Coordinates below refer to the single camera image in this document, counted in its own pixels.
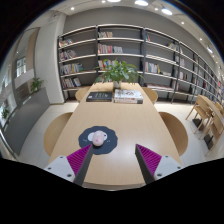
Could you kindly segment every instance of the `round chair seat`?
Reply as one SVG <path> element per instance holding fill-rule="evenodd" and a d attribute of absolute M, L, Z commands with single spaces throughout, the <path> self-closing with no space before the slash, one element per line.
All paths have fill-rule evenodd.
<path fill-rule="evenodd" d="M 85 94 L 89 91 L 90 87 L 84 87 L 79 89 L 76 93 L 75 93 L 75 98 L 80 102 L 83 97 L 85 96 Z"/>
<path fill-rule="evenodd" d="M 54 146 L 71 115 L 71 112 L 62 114 L 55 118 L 47 127 L 44 134 L 44 148 L 49 156 L 51 156 Z"/>
<path fill-rule="evenodd" d="M 184 125 L 172 114 L 166 112 L 159 112 L 159 114 L 170 132 L 179 156 L 183 155 L 188 146 L 188 135 Z"/>
<path fill-rule="evenodd" d="M 158 99 L 158 94 L 156 91 L 148 88 L 148 87 L 142 87 L 142 89 L 144 90 L 144 92 L 146 93 L 146 95 L 149 97 L 149 99 L 152 101 L 153 104 L 155 104 L 155 102 Z"/>

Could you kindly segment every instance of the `wooden shelf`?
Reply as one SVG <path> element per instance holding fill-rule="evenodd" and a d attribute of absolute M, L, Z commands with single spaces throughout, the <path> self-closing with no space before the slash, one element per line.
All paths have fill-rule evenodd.
<path fill-rule="evenodd" d="M 71 59 L 68 59 L 68 60 L 64 60 L 64 61 L 60 61 L 59 64 L 61 63 L 67 63 L 67 62 L 70 62 L 73 63 L 72 61 L 75 61 L 75 60 L 81 60 L 81 59 L 87 59 L 87 58 L 94 58 L 94 64 L 97 64 L 97 60 L 100 60 L 101 58 L 100 57 L 110 57 L 110 56 L 115 56 L 115 57 L 137 57 L 137 58 L 144 58 L 144 59 L 151 59 L 151 60 L 155 60 L 155 61 L 160 61 L 160 62 L 165 62 L 165 63 L 168 63 L 170 65 L 173 66 L 176 66 L 176 68 L 180 68 L 182 69 L 182 71 L 188 71 L 189 73 L 192 74 L 192 77 L 193 75 L 196 75 L 198 76 L 198 78 L 202 79 L 203 82 L 206 82 L 210 85 L 210 90 L 213 93 L 209 92 L 208 90 L 204 89 L 203 87 L 200 87 L 200 86 L 197 86 L 196 84 L 194 83 L 191 83 L 189 81 L 185 81 L 185 80 L 182 80 L 182 79 L 178 79 L 178 81 L 180 81 L 180 83 L 187 83 L 189 85 L 192 85 L 192 86 L 196 86 L 197 88 L 205 91 L 205 92 L 202 92 L 202 93 L 205 93 L 208 97 L 210 96 L 214 96 L 216 99 L 217 96 L 219 96 L 219 94 L 217 94 L 218 92 L 218 82 L 215 81 L 215 79 L 217 79 L 217 76 L 216 74 L 214 73 L 214 71 L 211 69 L 211 67 L 208 65 L 208 63 L 200 56 L 198 55 L 194 50 L 192 50 L 190 47 L 188 47 L 186 44 L 180 42 L 179 40 L 167 35 L 167 34 L 164 34 L 160 31 L 157 31 L 157 30 L 153 30 L 153 29 L 149 29 L 149 28 L 144 28 L 144 27 L 141 27 L 141 26 L 132 26 L 132 25 L 127 25 L 127 24 L 101 24 L 101 25 L 95 25 L 95 26 L 89 26 L 89 27 L 84 27 L 84 28 L 81 28 L 81 29 L 76 29 L 76 30 L 73 30 L 71 32 L 68 32 L 68 33 L 65 33 L 61 36 L 58 36 L 59 40 L 63 40 L 64 37 L 68 37 L 68 36 L 72 36 L 72 35 L 75 35 L 75 34 L 79 34 L 79 33 L 83 33 L 83 32 L 90 32 L 90 31 L 96 31 L 97 32 L 97 28 L 99 28 L 99 32 L 101 32 L 101 30 L 109 30 L 109 29 L 120 29 L 120 30 L 135 30 L 135 32 L 139 32 L 139 31 L 146 31 L 147 34 L 153 34 L 153 35 L 158 35 L 160 37 L 163 37 L 163 38 L 167 38 L 167 40 L 171 40 L 172 42 L 175 41 L 175 44 L 178 44 L 180 43 L 180 46 L 183 47 L 183 48 L 186 48 L 185 50 L 189 50 L 191 51 L 193 54 L 195 54 L 197 57 L 198 57 L 198 60 L 202 60 L 203 63 L 205 63 L 209 70 L 206 71 L 205 68 L 201 65 L 199 65 L 197 62 L 195 62 L 191 57 L 185 55 L 184 53 L 180 53 L 179 51 L 176 51 L 174 49 L 171 49 L 169 48 L 168 46 L 165 46 L 163 44 L 159 44 L 159 43 L 155 43 L 155 42 L 151 42 L 151 41 L 147 41 L 145 40 L 143 37 L 143 39 L 136 39 L 136 38 L 125 38 L 125 37 L 108 37 L 108 38 L 98 38 L 98 39 L 89 39 L 89 40 L 82 40 L 82 41 L 78 41 L 78 42 L 75 42 L 73 44 L 70 44 L 68 46 L 65 46 L 65 47 L 60 47 L 58 48 L 58 53 L 63 50 L 63 49 L 67 49 L 67 48 L 72 48 L 72 47 L 76 47 L 76 46 L 79 46 L 79 45 L 84 45 L 84 44 L 90 44 L 90 43 L 94 43 L 94 44 L 97 44 L 97 43 L 101 43 L 101 42 L 110 42 L 110 41 L 117 41 L 117 42 L 132 42 L 132 43 L 146 43 L 147 46 L 153 46 L 155 48 L 160 48 L 162 50 L 165 51 L 170 51 L 171 53 L 177 53 L 176 55 L 180 56 L 181 58 L 184 58 L 186 59 L 187 61 L 190 61 L 191 63 L 194 63 L 195 65 L 198 65 L 198 68 L 201 70 L 201 72 L 203 73 L 204 72 L 204 75 L 205 75 L 205 78 L 200 76 L 199 74 L 197 74 L 196 72 L 192 71 L 191 69 L 188 69 L 188 68 L 185 68 L 183 66 L 180 66 L 176 61 L 173 61 L 173 60 L 169 60 L 169 59 L 166 59 L 166 58 L 163 58 L 163 57 L 159 57 L 159 56 L 154 56 L 154 55 L 142 55 L 142 54 L 126 54 L 126 53 L 106 53 L 106 54 L 91 54 L 91 55 L 85 55 L 85 56 L 79 56 L 79 57 L 75 57 L 75 58 L 71 58 Z M 99 74 L 99 73 L 103 73 L 104 71 L 103 70 L 89 70 L 89 71 L 82 71 L 82 72 L 78 72 L 78 73 L 72 73 L 72 74 L 68 74 L 68 75 L 63 75 L 63 76 L 60 76 L 62 78 L 62 80 L 66 77 L 72 77 L 72 76 L 78 76 L 78 75 L 83 75 L 83 74 Z M 163 77 L 163 78 L 166 78 L 166 79 L 172 79 L 172 80 L 175 80 L 177 81 L 177 78 L 176 77 L 173 77 L 173 76 L 166 76 L 166 75 L 163 75 L 163 74 L 158 74 L 158 73 L 152 73 L 152 72 L 143 72 L 143 71 L 138 71 L 139 74 L 145 74 L 145 76 L 149 75 L 149 76 L 154 76 L 154 77 Z M 81 86 L 81 87 L 74 87 L 74 88 L 67 88 L 67 89 L 63 89 L 63 91 L 76 91 L 80 88 L 84 88 L 86 86 Z M 167 92 L 167 93 L 174 93 L 174 89 L 170 88 L 170 89 L 164 89 L 161 85 L 161 88 L 154 88 L 154 87 L 151 87 L 153 90 L 155 91 L 158 91 L 158 92 Z M 184 92 L 184 91 L 176 91 L 175 93 L 177 94 L 182 94 L 182 95 L 186 95 L 186 96 L 192 96 L 192 100 L 193 100 L 193 94 L 190 94 L 189 92 Z"/>
<path fill-rule="evenodd" d="M 76 33 L 87 32 L 87 31 L 90 31 L 90 30 L 93 30 L 93 29 L 96 29 L 96 26 L 88 26 L 88 27 L 83 27 L 83 28 L 80 28 L 80 29 L 76 29 L 76 30 L 73 30 L 71 32 L 64 33 L 64 34 L 62 34 L 58 37 L 61 38 L 61 37 L 65 37 L 65 36 L 76 34 Z"/>
<path fill-rule="evenodd" d="M 123 38 L 123 37 L 105 37 L 105 38 L 98 38 L 98 41 L 124 41 L 124 42 L 144 42 L 141 39 L 134 39 L 134 38 Z"/>
<path fill-rule="evenodd" d="M 75 57 L 75 58 L 71 58 L 65 61 L 60 61 L 59 63 L 65 63 L 67 61 L 74 61 L 74 60 L 78 60 L 78 59 L 83 59 L 83 58 L 91 58 L 91 57 L 96 57 L 96 54 L 91 54 L 91 55 L 85 55 L 85 56 L 79 56 L 79 57 Z"/>
<path fill-rule="evenodd" d="M 121 28 L 121 29 L 137 29 L 141 30 L 143 29 L 142 26 L 132 26 L 132 25 L 127 25 L 127 24 L 103 24 L 103 25 L 98 25 L 99 28 Z"/>
<path fill-rule="evenodd" d="M 158 89 L 158 88 L 150 88 L 150 89 L 153 89 L 155 91 L 159 91 L 159 92 L 168 92 L 168 93 L 173 93 L 173 90 L 166 90 L 166 89 Z"/>
<path fill-rule="evenodd" d="M 72 74 L 68 74 L 68 75 L 61 75 L 60 77 L 64 78 L 64 77 L 69 77 L 69 76 L 73 76 L 73 75 L 83 75 L 83 74 L 89 74 L 89 73 L 96 73 L 96 70 L 76 72 L 76 73 L 72 73 Z"/>
<path fill-rule="evenodd" d="M 162 33 L 162 32 L 160 32 L 160 31 L 153 30 L 153 29 L 149 29 L 149 28 L 145 28 L 145 31 L 146 31 L 146 32 L 155 33 L 155 34 L 158 34 L 158 35 L 160 35 L 160 36 L 163 36 L 163 37 L 166 37 L 166 38 L 169 38 L 169 39 L 171 39 L 171 40 L 175 40 L 176 42 L 178 42 L 178 40 L 175 39 L 174 37 L 171 37 L 171 36 L 169 36 L 169 35 L 167 35 L 167 34 L 165 34 L 165 33 Z"/>
<path fill-rule="evenodd" d="M 197 56 L 199 56 L 194 50 L 192 50 L 190 47 L 188 47 L 186 44 L 184 44 L 183 42 L 180 41 L 180 44 L 183 45 L 185 48 L 187 48 L 188 50 L 192 51 L 194 54 L 196 54 Z"/>
<path fill-rule="evenodd" d="M 190 85 L 196 86 L 194 83 L 191 83 L 191 82 L 185 81 L 185 80 L 183 80 L 183 79 L 178 79 L 178 81 L 180 81 L 180 82 L 185 82 L 185 83 L 187 83 L 187 84 L 190 84 Z"/>
<path fill-rule="evenodd" d="M 190 94 L 188 92 L 184 92 L 184 91 L 176 91 L 175 94 L 182 94 L 182 95 L 188 95 L 188 96 L 193 96 L 193 94 Z"/>
<path fill-rule="evenodd" d="M 105 72 L 105 71 L 99 70 L 98 72 L 99 72 L 99 73 L 103 73 L 103 72 Z M 142 71 L 137 71 L 137 72 L 140 73 L 140 74 L 143 73 Z"/>
<path fill-rule="evenodd" d="M 58 50 L 62 50 L 64 48 L 68 48 L 68 47 L 75 47 L 75 46 L 82 45 L 82 44 L 89 44 L 89 43 L 92 43 L 95 41 L 96 41 L 96 39 L 83 40 L 83 41 L 75 42 L 73 44 L 69 44 L 68 46 L 65 46 L 65 47 L 60 47 L 60 48 L 58 48 Z"/>
<path fill-rule="evenodd" d="M 155 43 L 155 42 L 146 41 L 146 44 L 147 44 L 147 45 L 156 46 L 156 47 L 162 48 L 162 49 L 164 49 L 164 50 L 168 50 L 168 51 L 172 51 L 172 52 L 179 53 L 178 51 L 173 50 L 173 49 L 171 49 L 170 47 L 164 46 L 164 45 L 162 45 L 162 44 L 157 44 L 157 43 Z"/>
<path fill-rule="evenodd" d="M 146 55 L 146 58 L 154 59 L 154 60 L 157 60 L 157 61 L 163 61 L 163 62 L 166 62 L 168 64 L 172 64 L 172 65 L 178 66 L 175 61 L 171 61 L 171 60 L 166 59 L 166 58 L 161 58 L 161 57 L 157 57 L 157 56 L 154 56 L 154 55 Z"/>
<path fill-rule="evenodd" d="M 180 66 L 180 68 L 182 68 L 182 69 L 184 69 L 184 70 L 186 70 L 186 71 L 189 71 L 190 73 L 192 73 L 192 74 L 194 74 L 194 75 L 199 76 L 197 73 L 195 73 L 194 71 L 192 71 L 192 70 L 190 70 L 190 69 L 188 69 L 188 68 L 185 68 L 185 67 L 183 67 L 183 66 Z"/>
<path fill-rule="evenodd" d="M 76 91 L 85 87 L 91 87 L 91 86 L 79 86 L 79 87 L 74 87 L 74 88 L 67 88 L 67 89 L 63 89 L 63 91 Z"/>
<path fill-rule="evenodd" d="M 143 55 L 139 54 L 118 54 L 118 53 L 111 53 L 111 54 L 98 54 L 98 56 L 128 56 L 128 57 L 140 57 L 143 58 Z"/>
<path fill-rule="evenodd" d="M 176 78 L 173 77 L 173 76 L 167 76 L 167 75 L 158 74 L 158 73 L 145 72 L 145 74 L 146 74 L 146 75 L 160 76 L 160 77 L 164 77 L 164 78 L 168 78 L 168 79 L 174 79 L 174 80 L 176 80 Z"/>
<path fill-rule="evenodd" d="M 187 59 L 188 61 L 195 63 L 196 65 L 198 64 L 196 61 L 194 61 L 193 59 L 189 58 L 187 55 L 180 53 L 180 56 L 182 56 L 183 58 Z"/>

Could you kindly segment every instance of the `ceiling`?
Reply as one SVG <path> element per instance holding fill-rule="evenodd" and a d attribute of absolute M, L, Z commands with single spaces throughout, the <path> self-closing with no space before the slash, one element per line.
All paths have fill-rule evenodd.
<path fill-rule="evenodd" d="M 148 6 L 138 6 L 135 4 L 135 0 L 121 0 L 117 3 L 111 3 L 107 2 L 105 0 L 105 3 L 102 3 L 102 0 L 66 0 L 62 3 L 54 6 L 51 8 L 51 10 L 43 13 L 40 17 L 38 17 L 33 23 L 31 23 L 26 30 L 34 28 L 34 27 L 42 27 L 44 24 L 49 23 L 52 21 L 52 18 L 54 15 L 58 15 L 60 13 L 65 13 L 66 15 L 70 16 L 79 12 L 83 12 L 90 9 L 95 8 L 103 8 L 103 7 L 113 7 L 113 6 L 126 6 L 126 7 L 134 7 L 143 9 L 146 11 L 151 11 L 153 13 L 159 14 L 160 16 L 166 17 L 167 19 L 173 21 L 174 23 L 178 24 L 188 32 L 190 32 L 197 40 L 198 43 L 201 44 L 206 50 L 207 46 L 209 45 L 210 48 L 213 51 L 214 57 L 211 58 L 214 60 L 214 62 L 218 62 L 216 65 L 215 72 L 217 75 L 219 75 L 218 72 L 223 74 L 221 70 L 218 68 L 218 66 L 221 66 L 224 68 L 223 61 L 219 55 L 218 50 L 215 48 L 214 44 L 212 44 L 212 41 L 209 39 L 209 37 L 206 35 L 206 33 L 195 23 L 193 22 L 186 14 L 184 14 L 182 11 L 174 7 L 173 5 L 161 1 L 161 0 L 147 0 L 149 3 Z M 166 8 L 170 9 L 173 13 L 173 15 L 168 16 L 161 12 L 162 5 L 164 5 Z"/>

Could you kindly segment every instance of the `ceiling light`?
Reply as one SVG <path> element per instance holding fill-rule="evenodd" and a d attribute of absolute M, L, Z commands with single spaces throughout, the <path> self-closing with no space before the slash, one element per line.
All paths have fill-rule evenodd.
<path fill-rule="evenodd" d="M 121 0 L 107 0 L 108 2 L 120 2 Z"/>
<path fill-rule="evenodd" d="M 149 3 L 143 0 L 137 0 L 135 1 L 136 5 L 141 5 L 141 6 L 147 6 Z"/>
<path fill-rule="evenodd" d="M 210 47 L 207 47 L 207 49 L 208 49 L 208 51 L 209 51 L 210 53 L 213 53 L 213 51 L 211 50 Z"/>
<path fill-rule="evenodd" d="M 167 9 L 167 8 L 165 8 L 163 5 L 162 5 L 162 12 L 163 13 L 165 13 L 165 14 L 167 14 L 167 15 L 172 15 L 173 13 L 169 10 L 169 9 Z"/>

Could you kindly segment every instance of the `white wall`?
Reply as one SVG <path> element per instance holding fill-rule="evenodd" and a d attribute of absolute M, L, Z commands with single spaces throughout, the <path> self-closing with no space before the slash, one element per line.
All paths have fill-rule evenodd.
<path fill-rule="evenodd" d="M 64 102 L 58 74 L 57 37 L 63 33 L 65 19 L 62 13 L 41 27 L 35 47 L 36 76 L 44 80 L 50 104 Z"/>
<path fill-rule="evenodd" d="M 100 24 L 129 24 L 151 28 L 165 34 L 168 34 L 194 49 L 201 55 L 210 67 L 215 70 L 215 63 L 204 47 L 195 39 L 191 33 L 177 25 L 173 21 L 166 19 L 157 13 L 149 12 L 142 9 L 129 7 L 108 7 L 92 9 L 67 16 L 64 26 L 64 33 L 69 31 Z"/>

